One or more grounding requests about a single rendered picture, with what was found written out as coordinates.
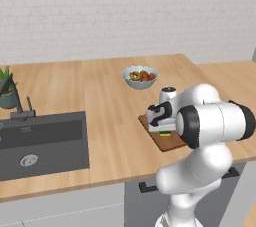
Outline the green plant in grey pot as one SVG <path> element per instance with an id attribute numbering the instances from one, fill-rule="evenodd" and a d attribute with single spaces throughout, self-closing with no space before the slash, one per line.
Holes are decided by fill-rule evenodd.
<path id="1" fill-rule="evenodd" d="M 2 82 L 8 77 L 13 77 L 13 74 L 10 72 L 9 67 L 6 66 L 5 70 L 2 70 L 0 68 L 0 86 L 2 85 Z M 5 85 L 3 92 L 0 95 L 0 107 L 3 109 L 13 109 L 16 107 L 14 95 L 9 84 Z"/>

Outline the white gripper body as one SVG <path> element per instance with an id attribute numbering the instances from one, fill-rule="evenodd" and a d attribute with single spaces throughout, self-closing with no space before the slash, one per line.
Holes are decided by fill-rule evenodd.
<path id="1" fill-rule="evenodd" d="M 176 124 L 174 122 L 170 123 L 149 123 L 148 131 L 149 132 L 174 132 L 176 130 Z"/>

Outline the white shaker with black top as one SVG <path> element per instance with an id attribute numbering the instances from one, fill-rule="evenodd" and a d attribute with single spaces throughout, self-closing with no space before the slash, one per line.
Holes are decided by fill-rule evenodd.
<path id="1" fill-rule="evenodd" d="M 171 100 L 177 95 L 177 90 L 174 87 L 163 87 L 160 91 L 159 103 Z"/>

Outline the dark grey sink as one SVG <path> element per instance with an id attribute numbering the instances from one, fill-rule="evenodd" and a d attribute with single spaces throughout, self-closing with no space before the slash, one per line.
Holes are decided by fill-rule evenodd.
<path id="1" fill-rule="evenodd" d="M 89 167 L 84 111 L 0 120 L 0 181 Z"/>

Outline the dark grey tap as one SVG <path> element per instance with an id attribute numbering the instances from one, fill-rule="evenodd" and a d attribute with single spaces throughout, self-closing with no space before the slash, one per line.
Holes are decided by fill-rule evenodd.
<path id="1" fill-rule="evenodd" d="M 16 89 L 16 86 L 12 80 L 11 77 L 6 77 L 3 79 L 3 81 L 0 83 L 0 96 L 2 95 L 4 88 L 6 85 L 9 84 L 11 88 L 11 92 L 14 97 L 14 105 L 17 108 L 16 112 L 10 113 L 10 119 L 11 120 L 18 120 L 20 122 L 25 122 L 28 118 L 33 118 L 36 116 L 36 111 L 32 109 L 32 105 L 30 102 L 30 98 L 27 97 L 27 102 L 29 109 L 27 111 L 24 111 L 20 102 L 19 94 Z"/>

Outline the brown wooden cutting board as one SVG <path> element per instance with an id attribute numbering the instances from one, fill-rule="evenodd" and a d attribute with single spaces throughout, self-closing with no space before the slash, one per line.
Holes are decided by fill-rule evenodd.
<path id="1" fill-rule="evenodd" d="M 161 136 L 158 132 L 150 132 L 147 129 L 146 115 L 140 115 L 138 119 L 154 143 L 162 152 L 181 148 L 186 145 L 186 143 L 178 136 L 177 133 L 171 133 L 169 136 Z"/>

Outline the pale blue bowl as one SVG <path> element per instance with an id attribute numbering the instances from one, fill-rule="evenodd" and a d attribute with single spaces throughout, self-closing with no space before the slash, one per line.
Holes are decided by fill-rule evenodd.
<path id="1" fill-rule="evenodd" d="M 139 81 L 132 81 L 129 77 L 129 73 L 130 72 L 133 72 L 133 71 L 142 71 L 142 70 L 145 70 L 147 71 L 148 73 L 154 73 L 156 75 L 155 79 L 154 80 L 151 80 L 151 81 L 144 81 L 144 82 L 139 82 Z M 123 78 L 125 79 L 126 83 L 134 88 L 134 89 L 147 89 L 149 87 L 151 87 L 153 85 L 153 83 L 156 81 L 156 79 L 158 78 L 158 72 L 153 69 L 153 68 L 150 68 L 150 67 L 147 67 L 147 66 L 141 66 L 141 65 L 138 65 L 138 66 L 131 66 L 131 67 L 127 67 L 126 69 L 124 69 L 122 71 L 122 76 Z"/>

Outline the grey dishwasher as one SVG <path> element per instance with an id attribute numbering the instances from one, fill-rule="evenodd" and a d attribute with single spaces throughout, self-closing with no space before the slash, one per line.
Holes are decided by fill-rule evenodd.
<path id="1" fill-rule="evenodd" d="M 219 227 L 245 164 L 235 163 L 233 167 L 237 173 L 232 177 L 224 178 L 218 189 L 198 202 L 195 216 L 203 227 Z M 153 189 L 142 193 L 139 188 L 140 183 L 145 183 L 150 188 L 156 185 L 155 178 L 141 179 L 125 184 L 125 227 L 155 227 L 157 219 L 167 208 L 168 195 L 163 195 Z"/>

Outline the pale grey drawer front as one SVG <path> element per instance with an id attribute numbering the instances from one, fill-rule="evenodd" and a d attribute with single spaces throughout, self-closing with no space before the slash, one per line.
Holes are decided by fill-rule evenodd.
<path id="1" fill-rule="evenodd" d="M 0 203 L 0 223 L 124 204 L 123 183 Z"/>

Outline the orange and red fruit pile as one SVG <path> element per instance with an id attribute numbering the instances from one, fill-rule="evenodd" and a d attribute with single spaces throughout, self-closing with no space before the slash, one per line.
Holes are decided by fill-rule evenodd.
<path id="1" fill-rule="evenodd" d="M 144 81 L 154 80 L 156 75 L 154 73 L 148 73 L 147 71 L 142 70 L 140 72 L 138 71 L 130 72 L 129 77 L 132 81 L 144 82 Z"/>

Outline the pale grey cupboard door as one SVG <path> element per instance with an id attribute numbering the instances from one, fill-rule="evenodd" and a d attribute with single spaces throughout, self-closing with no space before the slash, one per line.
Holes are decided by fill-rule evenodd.
<path id="1" fill-rule="evenodd" d="M 124 227 L 124 204 L 30 220 L 12 220 L 0 227 Z"/>

